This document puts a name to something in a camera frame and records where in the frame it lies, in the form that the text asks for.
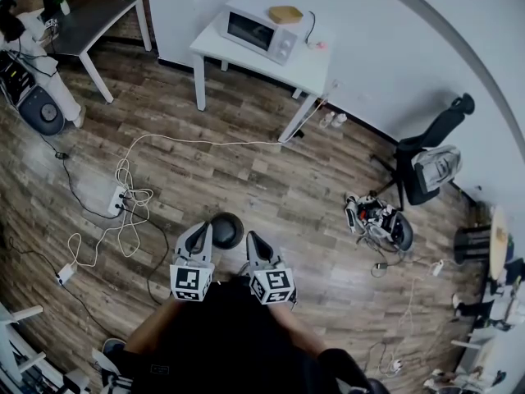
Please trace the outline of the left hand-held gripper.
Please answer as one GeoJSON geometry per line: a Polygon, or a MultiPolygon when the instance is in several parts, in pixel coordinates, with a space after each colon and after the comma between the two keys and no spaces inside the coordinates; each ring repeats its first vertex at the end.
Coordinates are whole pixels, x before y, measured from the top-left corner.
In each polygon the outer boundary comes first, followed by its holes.
{"type": "Polygon", "coordinates": [[[200,222],[183,232],[175,247],[175,259],[183,257],[196,262],[170,265],[171,293],[178,300],[202,302],[212,283],[212,224],[200,222]]]}

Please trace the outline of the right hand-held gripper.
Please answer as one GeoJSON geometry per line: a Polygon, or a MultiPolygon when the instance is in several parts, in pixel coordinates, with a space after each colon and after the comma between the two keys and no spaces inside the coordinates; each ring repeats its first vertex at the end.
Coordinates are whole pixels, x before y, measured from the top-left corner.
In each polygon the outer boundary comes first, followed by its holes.
{"type": "Polygon", "coordinates": [[[292,302],[296,287],[292,269],[281,259],[281,251],[256,231],[246,238],[249,289],[262,305],[292,302]]]}

